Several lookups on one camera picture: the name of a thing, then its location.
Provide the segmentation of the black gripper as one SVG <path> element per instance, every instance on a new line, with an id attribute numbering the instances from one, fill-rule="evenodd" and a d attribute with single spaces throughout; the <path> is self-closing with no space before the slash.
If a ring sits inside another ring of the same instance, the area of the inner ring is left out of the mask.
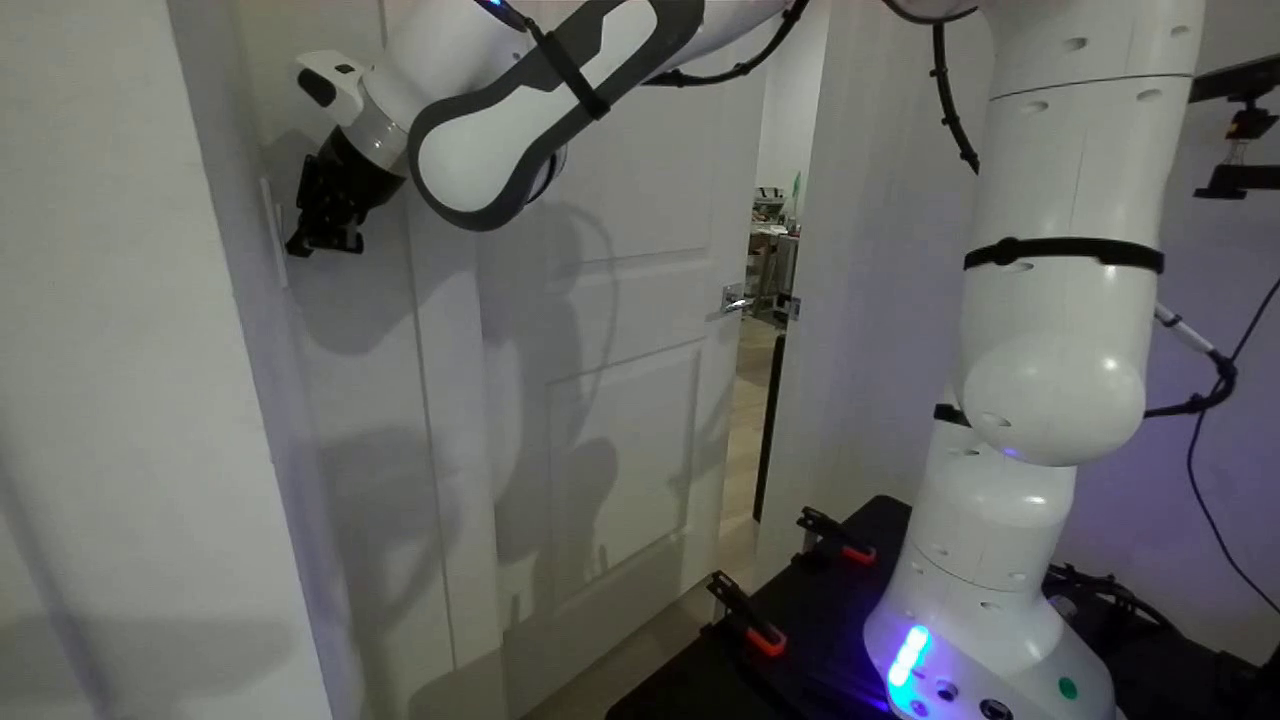
<path id="1" fill-rule="evenodd" d="M 363 251 L 361 225 L 399 190 L 406 176 L 373 165 L 346 132 L 333 132 L 302 172 L 293 254 Z"/>

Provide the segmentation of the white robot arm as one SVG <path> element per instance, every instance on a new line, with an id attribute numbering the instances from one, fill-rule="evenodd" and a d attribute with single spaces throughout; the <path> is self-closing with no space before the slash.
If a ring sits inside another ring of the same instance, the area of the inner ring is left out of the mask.
<path id="1" fill-rule="evenodd" d="M 305 161 L 287 249 L 356 251 L 413 186 L 495 231 L 560 146 L 643 85 L 801 0 L 416 0 L 361 63 L 317 48 L 297 87 L 333 117 Z M 1126 720 L 1118 678 L 1045 594 L 1075 473 L 1149 421 L 1163 319 L 1160 211 L 1208 0 L 892 0 L 915 24 L 980 17 L 995 67 L 963 251 L 962 372 L 886 594 L 859 628 L 888 720 Z"/>

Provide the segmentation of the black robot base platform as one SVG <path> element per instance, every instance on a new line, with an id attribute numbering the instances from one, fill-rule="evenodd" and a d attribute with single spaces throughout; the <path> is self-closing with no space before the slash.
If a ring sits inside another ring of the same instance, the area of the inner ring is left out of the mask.
<path id="1" fill-rule="evenodd" d="M 865 652 L 865 619 L 888 589 L 903 545 L 910 504 L 876 496 L 846 525 L 882 561 L 846 562 L 832 545 L 814 545 L 773 574 L 753 604 L 787 636 L 763 661 L 724 614 L 615 701 L 603 720 L 1027 720 L 995 693 L 953 675 L 886 685 Z M 1278 664 L 1247 664 L 1187 640 L 1163 611 L 1118 574 L 1071 562 L 1047 571 L 1047 594 L 1103 657 L 1122 720 L 1280 720 Z"/>

